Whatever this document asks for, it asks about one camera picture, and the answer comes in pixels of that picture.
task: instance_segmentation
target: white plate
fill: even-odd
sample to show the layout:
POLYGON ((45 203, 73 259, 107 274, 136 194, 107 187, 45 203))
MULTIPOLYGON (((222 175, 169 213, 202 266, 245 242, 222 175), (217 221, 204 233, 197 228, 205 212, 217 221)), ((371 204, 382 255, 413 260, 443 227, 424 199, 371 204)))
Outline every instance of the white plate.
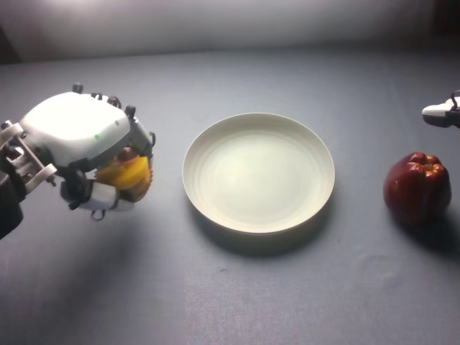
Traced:
POLYGON ((217 122, 188 149, 185 192, 208 219, 235 231, 267 234, 314 216, 334 186, 332 156, 307 127, 273 114, 217 122))

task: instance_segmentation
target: plate rim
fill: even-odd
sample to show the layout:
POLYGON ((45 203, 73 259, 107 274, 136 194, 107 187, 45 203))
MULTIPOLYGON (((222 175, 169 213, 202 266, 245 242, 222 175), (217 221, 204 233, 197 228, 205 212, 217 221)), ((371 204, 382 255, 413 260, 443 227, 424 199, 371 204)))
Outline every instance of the plate rim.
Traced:
POLYGON ((246 234, 246 235, 254 235, 254 236, 264 236, 264 235, 270 235, 270 234, 280 234, 282 232, 286 232, 286 231, 289 231, 291 229, 295 229, 295 228, 298 228, 299 226, 302 226, 303 224, 305 224, 307 221, 309 221, 310 219, 312 219, 313 217, 315 217, 323 208, 324 206, 330 201, 331 199, 331 196, 332 196, 332 192, 334 191, 334 187, 335 187, 335 184, 336 184, 336 166, 334 164, 334 158, 332 157, 332 154, 331 154, 331 151, 329 150, 329 148, 327 147, 326 143, 313 131, 311 130, 310 128, 308 128, 306 125, 300 123, 299 121, 297 120, 294 120, 294 119, 291 119, 290 117, 287 117, 287 116, 283 116, 283 115, 279 115, 279 114, 273 114, 273 113, 266 113, 266 112, 250 112, 250 113, 242 113, 242 114, 236 114, 236 115, 231 115, 231 116, 228 116, 224 119, 221 119, 221 120, 218 120, 216 122, 214 122, 213 124, 211 124, 210 126, 207 126, 203 131, 201 131, 196 137, 195 139, 190 143, 190 145, 188 146, 187 148, 187 151, 185 152, 185 156, 183 158, 183 163, 182 163, 182 184, 183 184, 183 188, 184 188, 184 191, 185 191, 185 194, 187 195, 187 199, 189 200, 189 202, 192 204, 192 206, 194 207, 195 210, 197 210, 203 217, 205 217, 206 219, 208 219, 209 221, 211 221, 212 223, 216 224, 217 226, 220 226, 221 228, 224 228, 224 229, 227 229, 227 230, 230 230, 230 231, 234 231, 236 233, 239 233, 239 234, 246 234), (223 225, 217 221, 215 221, 214 219, 210 218, 209 216, 205 215, 204 212, 202 212, 201 209, 199 209, 199 207, 197 207, 197 205, 192 201, 191 197, 190 197, 190 194, 189 192, 187 191, 187 187, 185 185, 185 174, 184 174, 184 168, 185 168, 185 161, 187 159, 187 156, 188 156, 188 153, 190 152, 190 149, 191 147, 193 146, 193 144, 195 143, 195 141, 203 134, 205 133, 206 131, 208 131, 210 128, 216 126, 217 124, 220 124, 221 122, 224 122, 224 121, 227 121, 227 120, 230 120, 230 119, 234 119, 236 117, 240 117, 240 116, 248 116, 248 115, 268 115, 268 116, 276 116, 276 117, 280 117, 280 118, 283 118, 283 119, 287 119, 289 121, 292 121, 292 122, 295 122, 296 124, 306 128, 308 131, 310 131, 320 142, 321 144, 324 146, 324 148, 326 149, 327 153, 328 153, 328 156, 329 158, 331 159, 331 162, 332 162, 332 184, 331 184, 331 190, 329 191, 328 193, 328 196, 326 198, 326 200, 324 201, 324 204, 321 205, 321 207, 318 208, 318 210, 313 213, 310 217, 308 217, 307 219, 304 219, 302 220, 300 223, 294 225, 294 226, 289 226, 287 228, 283 228, 283 229, 279 229, 279 230, 275 230, 275 231, 266 231, 266 232, 253 232, 253 231, 245 231, 245 230, 241 230, 241 229, 235 229, 235 228, 232 228, 230 226, 227 226, 227 225, 223 225))

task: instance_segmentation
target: apple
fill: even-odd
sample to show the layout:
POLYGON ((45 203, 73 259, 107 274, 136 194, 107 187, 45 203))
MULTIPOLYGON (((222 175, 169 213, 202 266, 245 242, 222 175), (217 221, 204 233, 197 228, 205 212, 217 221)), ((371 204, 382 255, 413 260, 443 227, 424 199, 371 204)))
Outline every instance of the apple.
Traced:
POLYGON ((383 197, 393 216, 407 226, 423 226, 448 208, 449 172, 433 155, 414 152, 388 172, 383 197))

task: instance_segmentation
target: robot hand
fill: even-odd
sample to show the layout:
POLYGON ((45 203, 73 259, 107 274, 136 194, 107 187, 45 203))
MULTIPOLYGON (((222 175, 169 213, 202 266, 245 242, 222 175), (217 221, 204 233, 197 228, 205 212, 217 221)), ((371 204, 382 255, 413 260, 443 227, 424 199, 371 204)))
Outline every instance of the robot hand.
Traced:
POLYGON ((19 203, 40 183, 63 178, 70 209, 127 211, 152 182, 155 135, 121 110, 117 97, 72 92, 34 107, 18 124, 0 131, 0 239, 22 221, 19 203), (95 179, 86 176, 96 170, 95 179))
POLYGON ((456 93, 460 93, 460 91, 452 93, 450 99, 445 103, 424 108, 422 110, 423 120, 427 124, 437 127, 450 127, 452 125, 460 127, 460 109, 458 106, 460 97, 455 97, 456 93))

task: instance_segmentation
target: gray tablecloth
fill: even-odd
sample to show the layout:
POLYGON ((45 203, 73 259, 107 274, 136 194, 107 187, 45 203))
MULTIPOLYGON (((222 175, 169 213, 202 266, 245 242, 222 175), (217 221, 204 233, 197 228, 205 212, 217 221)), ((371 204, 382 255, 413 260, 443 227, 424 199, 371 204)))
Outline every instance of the gray tablecloth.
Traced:
POLYGON ((135 105, 157 146, 155 183, 131 213, 96 223, 49 185, 23 202, 0 241, 0 344, 457 344, 460 132, 420 112, 460 88, 458 61, 315 48, 1 66, 1 120, 80 81, 135 105), (189 206, 188 146, 251 111, 302 122, 333 155, 336 187, 309 239, 229 236, 189 206), (402 232, 382 200, 388 169, 414 150, 451 173, 438 241, 402 232))

